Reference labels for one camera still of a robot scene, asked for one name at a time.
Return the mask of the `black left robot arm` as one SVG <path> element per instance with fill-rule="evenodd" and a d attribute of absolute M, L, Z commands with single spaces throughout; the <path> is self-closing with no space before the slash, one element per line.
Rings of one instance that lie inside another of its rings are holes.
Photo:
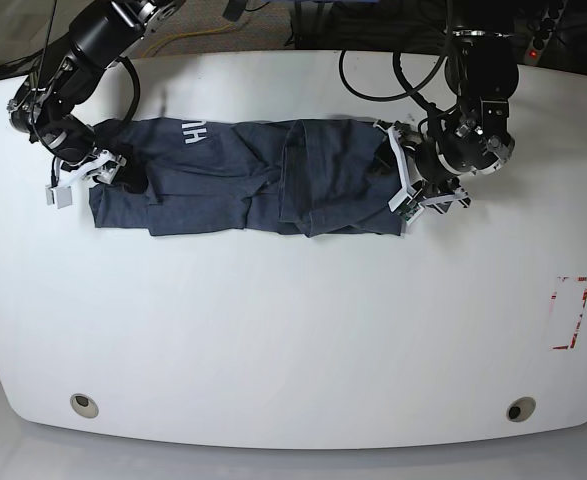
<path fill-rule="evenodd" d="M 519 81 L 513 33 L 506 1 L 447 3 L 445 79 L 456 96 L 450 112 L 427 101 L 405 77 L 401 55 L 393 56 L 398 82 L 426 112 L 427 130 L 414 154 L 424 181 L 441 185 L 468 172 L 490 174 L 510 160 L 509 99 Z"/>

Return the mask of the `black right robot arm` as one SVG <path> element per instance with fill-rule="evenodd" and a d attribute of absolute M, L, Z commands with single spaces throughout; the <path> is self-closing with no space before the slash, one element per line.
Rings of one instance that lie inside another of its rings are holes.
<path fill-rule="evenodd" d="M 53 155 L 53 169 L 86 168 L 97 183 L 144 192 L 146 173 L 131 147 L 118 139 L 141 99 L 140 79 L 127 55 L 182 5 L 180 1 L 91 2 L 66 34 L 45 44 L 34 72 L 8 104 L 12 127 Z M 89 99 L 114 64 L 122 65 L 131 78 L 131 104 L 123 119 L 90 127 L 72 111 Z"/>

